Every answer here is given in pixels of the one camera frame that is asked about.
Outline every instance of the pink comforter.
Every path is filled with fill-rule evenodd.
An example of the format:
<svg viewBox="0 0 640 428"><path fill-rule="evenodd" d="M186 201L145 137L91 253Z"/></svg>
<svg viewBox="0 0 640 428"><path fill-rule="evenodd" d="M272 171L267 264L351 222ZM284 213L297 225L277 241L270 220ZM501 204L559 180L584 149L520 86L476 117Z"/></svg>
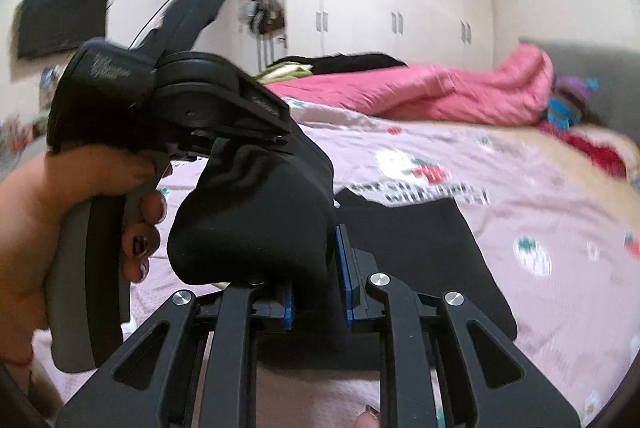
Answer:
<svg viewBox="0 0 640 428"><path fill-rule="evenodd" d="M529 125L545 111L553 67L545 52L520 45L493 72L412 65L355 74L313 75L268 85L280 97L396 121Z"/></svg>

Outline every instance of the gripper handle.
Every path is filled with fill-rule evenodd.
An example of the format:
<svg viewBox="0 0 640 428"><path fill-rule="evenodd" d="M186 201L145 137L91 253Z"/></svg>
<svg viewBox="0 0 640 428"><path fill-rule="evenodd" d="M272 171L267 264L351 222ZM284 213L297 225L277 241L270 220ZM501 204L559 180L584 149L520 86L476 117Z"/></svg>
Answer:
<svg viewBox="0 0 640 428"><path fill-rule="evenodd" d="M121 197L84 201L63 219L45 280L51 353L62 372L97 368L122 344L120 325L130 319L122 231L142 221L140 200L156 189L170 162L168 154L151 154L154 178Z"/></svg>

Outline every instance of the white cabinet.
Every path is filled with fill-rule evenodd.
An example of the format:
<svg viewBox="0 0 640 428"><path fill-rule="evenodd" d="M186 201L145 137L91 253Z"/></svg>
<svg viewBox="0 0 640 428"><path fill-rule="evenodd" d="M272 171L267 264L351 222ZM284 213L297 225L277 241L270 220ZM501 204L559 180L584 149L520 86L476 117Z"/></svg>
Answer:
<svg viewBox="0 0 640 428"><path fill-rule="evenodd" d="M394 0L322 0L324 53L391 53L393 4Z"/></svg>
<svg viewBox="0 0 640 428"><path fill-rule="evenodd" d="M288 54L382 52L482 71L493 62L491 0L286 0Z"/></svg>
<svg viewBox="0 0 640 428"><path fill-rule="evenodd" d="M321 0L285 0L287 54L313 58L322 49Z"/></svg>
<svg viewBox="0 0 640 428"><path fill-rule="evenodd" d="M462 0L396 0L398 58L461 68Z"/></svg>
<svg viewBox="0 0 640 428"><path fill-rule="evenodd" d="M491 0L463 0L466 45L464 68L476 72L494 66L494 10Z"/></svg>

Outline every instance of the wall-mounted tv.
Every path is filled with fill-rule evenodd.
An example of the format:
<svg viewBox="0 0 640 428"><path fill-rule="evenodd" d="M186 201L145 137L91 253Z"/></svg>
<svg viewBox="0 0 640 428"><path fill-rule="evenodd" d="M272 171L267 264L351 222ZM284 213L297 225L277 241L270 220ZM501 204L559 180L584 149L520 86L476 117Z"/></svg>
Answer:
<svg viewBox="0 0 640 428"><path fill-rule="evenodd" d="M38 58L105 37L108 0L23 0L18 58Z"/></svg>

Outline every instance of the fingernail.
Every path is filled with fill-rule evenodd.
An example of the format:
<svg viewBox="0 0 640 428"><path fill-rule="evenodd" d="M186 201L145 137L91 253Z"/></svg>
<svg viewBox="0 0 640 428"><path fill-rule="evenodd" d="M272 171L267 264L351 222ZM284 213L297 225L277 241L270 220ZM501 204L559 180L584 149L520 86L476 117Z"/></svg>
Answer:
<svg viewBox="0 0 640 428"><path fill-rule="evenodd" d="M162 193L160 193L160 202L162 202L162 217L158 223L162 223L166 218L166 214L169 212L169 205L166 203L166 199Z"/></svg>
<svg viewBox="0 0 640 428"><path fill-rule="evenodd" d="M369 414L371 414L376 419L380 419L380 412L373 408L370 404L367 404L364 410L369 412Z"/></svg>
<svg viewBox="0 0 640 428"><path fill-rule="evenodd" d="M140 272L142 273L142 278L138 283L143 283L146 280L146 275L149 274L149 258L145 258L145 261L140 266Z"/></svg>
<svg viewBox="0 0 640 428"><path fill-rule="evenodd" d="M144 256L149 248L149 241L145 236L136 235L131 242L133 256Z"/></svg>

